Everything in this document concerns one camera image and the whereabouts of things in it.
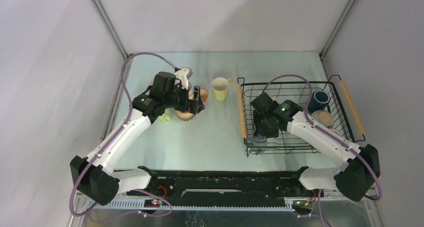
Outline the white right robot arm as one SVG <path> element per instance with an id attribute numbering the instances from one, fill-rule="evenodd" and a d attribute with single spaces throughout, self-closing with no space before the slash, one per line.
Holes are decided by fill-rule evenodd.
<path id="1" fill-rule="evenodd" d="M 358 202 L 378 183 L 381 175 L 378 150 L 371 144 L 360 146 L 312 119 L 292 100 L 278 103 L 262 92 L 250 106 L 253 112 L 254 134 L 274 138 L 287 132 L 301 138 L 329 158 L 335 167 L 306 167 L 291 181 L 291 191 L 304 196 L 310 190 L 336 190 Z"/>

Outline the beige round speckled mug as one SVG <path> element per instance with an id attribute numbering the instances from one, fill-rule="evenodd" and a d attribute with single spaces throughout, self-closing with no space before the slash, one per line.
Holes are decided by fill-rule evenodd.
<path id="1" fill-rule="evenodd" d="M 188 111 L 175 110 L 176 117 L 184 122 L 192 120 L 196 115 Z"/>

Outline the dark blue mug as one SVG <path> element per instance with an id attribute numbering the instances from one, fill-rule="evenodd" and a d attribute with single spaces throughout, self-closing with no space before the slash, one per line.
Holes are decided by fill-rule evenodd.
<path id="1" fill-rule="evenodd" d="M 313 113 L 315 111 L 327 110 L 329 111 L 330 96 L 323 90 L 316 90 L 312 93 L 311 100 L 307 105 L 307 111 Z"/>

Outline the yellow green faceted mug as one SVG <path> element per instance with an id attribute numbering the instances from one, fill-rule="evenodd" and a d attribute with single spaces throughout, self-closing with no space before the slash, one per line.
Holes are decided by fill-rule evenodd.
<path id="1" fill-rule="evenodd" d="M 218 102 L 223 102 L 227 98 L 229 88 L 232 86 L 232 84 L 233 84 L 232 78 L 224 78 L 224 77 L 215 78 L 211 82 L 212 89 L 213 89 L 212 94 L 214 99 Z"/>

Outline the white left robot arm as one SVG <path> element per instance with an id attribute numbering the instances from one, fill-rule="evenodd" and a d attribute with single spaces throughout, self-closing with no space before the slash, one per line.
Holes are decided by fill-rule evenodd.
<path id="1" fill-rule="evenodd" d="M 160 71 L 152 84 L 131 100 L 127 116 L 119 126 L 86 157 L 75 156 L 71 160 L 71 176 L 79 192 L 101 206 L 109 204 L 116 195 L 135 189 L 145 195 L 156 193 L 158 181 L 148 168 L 115 171 L 115 167 L 136 138 L 166 110 L 193 115 L 204 110 L 200 87 L 189 87 L 192 74 L 190 68 L 175 73 Z"/>

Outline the small red orange cup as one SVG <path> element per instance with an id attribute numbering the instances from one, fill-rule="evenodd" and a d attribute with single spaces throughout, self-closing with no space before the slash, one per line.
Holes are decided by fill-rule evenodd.
<path id="1" fill-rule="evenodd" d="M 205 88 L 200 89 L 200 99 L 203 103 L 207 101 L 209 97 L 209 92 Z"/>

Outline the light green mug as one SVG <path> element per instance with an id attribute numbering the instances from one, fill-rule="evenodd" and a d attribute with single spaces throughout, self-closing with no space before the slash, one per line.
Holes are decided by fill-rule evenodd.
<path id="1" fill-rule="evenodd" d="M 157 118 L 161 122 L 170 122 L 171 119 L 171 110 L 170 108 L 165 109 L 164 113 Z"/>

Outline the small grey blue cup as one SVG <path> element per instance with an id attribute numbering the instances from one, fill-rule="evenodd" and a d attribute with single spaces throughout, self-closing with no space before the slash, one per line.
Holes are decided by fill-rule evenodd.
<path id="1" fill-rule="evenodd" d="M 251 139 L 251 149 L 256 152 L 263 152 L 267 145 L 267 138 L 264 136 L 253 136 Z"/>

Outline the striped grey white mug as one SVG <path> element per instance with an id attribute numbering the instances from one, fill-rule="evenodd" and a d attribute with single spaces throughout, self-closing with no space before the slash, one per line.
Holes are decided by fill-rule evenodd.
<path id="1" fill-rule="evenodd" d="M 333 128 L 335 124 L 333 116 L 326 110 L 316 110 L 311 114 L 311 117 L 328 129 Z"/>

